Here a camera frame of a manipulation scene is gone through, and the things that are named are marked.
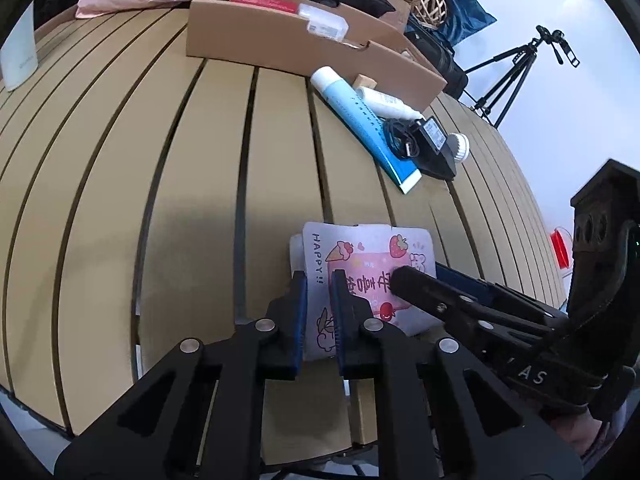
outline woven rattan ball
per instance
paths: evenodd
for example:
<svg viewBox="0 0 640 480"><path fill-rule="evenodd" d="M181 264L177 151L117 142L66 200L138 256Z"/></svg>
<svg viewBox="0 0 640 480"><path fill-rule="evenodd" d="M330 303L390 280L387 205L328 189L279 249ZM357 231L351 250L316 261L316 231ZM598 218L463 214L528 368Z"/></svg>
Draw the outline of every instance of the woven rattan ball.
<svg viewBox="0 0 640 480"><path fill-rule="evenodd" d="M420 0L412 11L418 21L429 28L438 28L447 19L445 0Z"/></svg>

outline red object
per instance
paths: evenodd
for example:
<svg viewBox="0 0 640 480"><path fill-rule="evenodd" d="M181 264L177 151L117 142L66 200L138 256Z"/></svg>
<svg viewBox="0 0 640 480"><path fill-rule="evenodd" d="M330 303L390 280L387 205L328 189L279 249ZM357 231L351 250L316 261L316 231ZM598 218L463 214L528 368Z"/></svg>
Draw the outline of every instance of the red object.
<svg viewBox="0 0 640 480"><path fill-rule="evenodd" d="M391 321L391 318L395 315L394 306L391 303L385 301L380 305L380 319L382 321Z"/></svg>
<svg viewBox="0 0 640 480"><path fill-rule="evenodd" d="M553 244L554 251L556 252L556 258L561 269L569 268L569 254L566 251L566 244L564 238L560 234L560 231L556 229L551 233L551 243Z"/></svg>
<svg viewBox="0 0 640 480"><path fill-rule="evenodd" d="M247 4L256 7L266 7L267 9L282 10L283 12L290 12L295 14L298 11L298 6L293 2L286 0L231 0L238 4Z"/></svg>
<svg viewBox="0 0 640 480"><path fill-rule="evenodd" d="M394 235L389 240L389 254L392 258L402 258L408 248L406 238L402 238L401 235Z"/></svg>

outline white wall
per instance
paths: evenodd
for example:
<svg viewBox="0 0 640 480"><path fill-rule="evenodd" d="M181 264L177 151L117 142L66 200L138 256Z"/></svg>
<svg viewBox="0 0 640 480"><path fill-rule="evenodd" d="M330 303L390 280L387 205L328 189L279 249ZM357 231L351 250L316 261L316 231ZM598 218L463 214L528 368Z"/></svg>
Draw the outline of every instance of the white wall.
<svg viewBox="0 0 640 480"><path fill-rule="evenodd" d="M551 47L540 46L538 60L500 126L549 230L562 225L573 231L569 200L608 158L640 168L634 113L640 98L640 55L604 0L478 1L498 21L456 47L462 68L528 43L538 24L561 29L580 59L577 69L567 62L559 66ZM505 60L470 74L467 91L481 96L510 66Z"/></svg>

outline pink card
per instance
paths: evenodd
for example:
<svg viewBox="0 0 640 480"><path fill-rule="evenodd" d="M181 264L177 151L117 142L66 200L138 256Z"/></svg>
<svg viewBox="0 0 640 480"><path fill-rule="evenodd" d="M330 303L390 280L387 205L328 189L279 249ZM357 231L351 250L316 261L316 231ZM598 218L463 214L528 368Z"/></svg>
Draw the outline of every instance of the pink card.
<svg viewBox="0 0 640 480"><path fill-rule="evenodd" d="M440 321L394 296L389 291L391 272L411 265L435 276L435 258L429 232L363 224L337 226L308 222L302 234L308 281L305 359L335 354L334 318L329 302L331 273L343 269L350 292L369 300L374 316L401 328L408 335L423 332ZM300 241L292 238L292 268L302 264Z"/></svg>

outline metal screw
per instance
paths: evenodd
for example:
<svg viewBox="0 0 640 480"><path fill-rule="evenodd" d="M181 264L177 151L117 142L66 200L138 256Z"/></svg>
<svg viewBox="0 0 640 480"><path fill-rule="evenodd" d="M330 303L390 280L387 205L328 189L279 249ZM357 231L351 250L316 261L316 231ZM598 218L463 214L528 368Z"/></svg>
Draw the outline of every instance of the metal screw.
<svg viewBox="0 0 640 480"><path fill-rule="evenodd" d="M200 342L197 339L185 339L180 343L180 350L185 354L193 354L198 348L200 348Z"/></svg>
<svg viewBox="0 0 640 480"><path fill-rule="evenodd" d="M378 318L369 317L369 319L364 320L364 328L369 330L369 332L377 332L378 330L382 330L382 327L385 324L382 323Z"/></svg>
<svg viewBox="0 0 640 480"><path fill-rule="evenodd" d="M273 322L273 319L269 319L268 317L263 317L255 322L255 329L259 332L270 332L276 328L276 324Z"/></svg>
<svg viewBox="0 0 640 480"><path fill-rule="evenodd" d="M458 351L458 348L460 348L460 345L455 339L450 339L448 337L441 339L438 346L440 347L440 350L447 354L453 354Z"/></svg>

